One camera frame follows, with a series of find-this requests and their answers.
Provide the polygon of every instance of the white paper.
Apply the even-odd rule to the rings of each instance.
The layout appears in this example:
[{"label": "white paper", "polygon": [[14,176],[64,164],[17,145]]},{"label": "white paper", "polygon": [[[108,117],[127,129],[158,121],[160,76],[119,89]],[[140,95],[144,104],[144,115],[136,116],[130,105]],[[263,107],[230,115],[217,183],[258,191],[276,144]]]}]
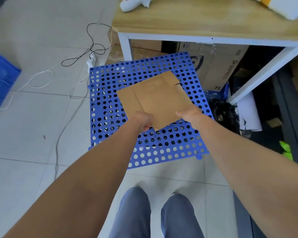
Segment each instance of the white paper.
[{"label": "white paper", "polygon": [[241,130],[262,131],[253,92],[237,102],[238,116]]}]

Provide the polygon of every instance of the orange strip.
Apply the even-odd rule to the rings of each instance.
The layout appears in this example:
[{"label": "orange strip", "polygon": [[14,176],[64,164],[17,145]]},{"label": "orange strip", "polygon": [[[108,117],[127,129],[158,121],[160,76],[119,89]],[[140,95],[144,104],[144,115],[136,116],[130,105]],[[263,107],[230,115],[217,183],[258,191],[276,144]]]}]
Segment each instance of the orange strip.
[{"label": "orange strip", "polygon": [[268,6],[271,0],[261,0],[261,3],[263,3],[265,6]]}]

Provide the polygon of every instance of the hand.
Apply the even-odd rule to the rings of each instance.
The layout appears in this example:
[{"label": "hand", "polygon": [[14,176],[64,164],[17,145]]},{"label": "hand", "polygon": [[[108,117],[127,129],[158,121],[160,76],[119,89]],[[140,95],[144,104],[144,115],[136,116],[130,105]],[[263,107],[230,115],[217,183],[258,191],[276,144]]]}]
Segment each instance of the hand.
[{"label": "hand", "polygon": [[186,108],[182,111],[178,111],[175,113],[177,116],[183,118],[185,121],[191,123],[191,126],[194,129],[197,129],[197,126],[200,122],[200,118],[202,116],[201,109],[199,109],[195,105],[191,105],[189,108]]},{"label": "hand", "polygon": [[153,115],[141,111],[136,111],[130,117],[130,120],[134,120],[139,125],[139,133],[142,133],[147,131],[151,127]]}]

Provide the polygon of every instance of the white plug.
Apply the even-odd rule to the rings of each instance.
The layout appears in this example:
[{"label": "white plug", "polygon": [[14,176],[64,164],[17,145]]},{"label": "white plug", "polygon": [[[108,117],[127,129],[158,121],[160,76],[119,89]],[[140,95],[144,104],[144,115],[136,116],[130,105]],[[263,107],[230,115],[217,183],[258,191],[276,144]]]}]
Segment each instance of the white plug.
[{"label": "white plug", "polygon": [[120,8],[123,12],[130,12],[137,6],[142,4],[144,7],[149,8],[151,0],[123,0],[120,3]]},{"label": "white plug", "polygon": [[97,62],[97,55],[94,52],[92,52],[90,54],[90,59],[88,59],[86,62],[88,65],[87,73],[89,73],[90,68],[94,68],[96,66],[96,62]]}]

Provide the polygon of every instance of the floor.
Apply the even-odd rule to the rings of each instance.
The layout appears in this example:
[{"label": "floor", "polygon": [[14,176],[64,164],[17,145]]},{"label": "floor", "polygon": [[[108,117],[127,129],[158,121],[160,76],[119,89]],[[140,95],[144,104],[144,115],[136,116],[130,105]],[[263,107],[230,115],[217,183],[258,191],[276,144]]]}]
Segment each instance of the floor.
[{"label": "floor", "polygon": [[[22,69],[0,111],[0,237],[51,184],[56,162],[55,146],[80,101],[68,97],[73,85],[87,75],[87,56],[71,67],[57,65],[16,92],[37,72],[74,56],[91,45],[86,26],[110,25],[117,0],[7,0],[0,9],[0,54]],[[109,46],[108,28],[92,25],[96,42]],[[108,53],[99,56],[103,65]],[[84,97],[87,79],[73,95]],[[89,99],[85,99],[59,141],[59,174],[90,146]],[[117,191],[99,237],[108,237],[119,200],[140,184],[152,208],[152,237],[162,237],[160,209],[175,190],[193,204],[207,238],[236,238],[233,196],[210,155],[131,169]]]}]

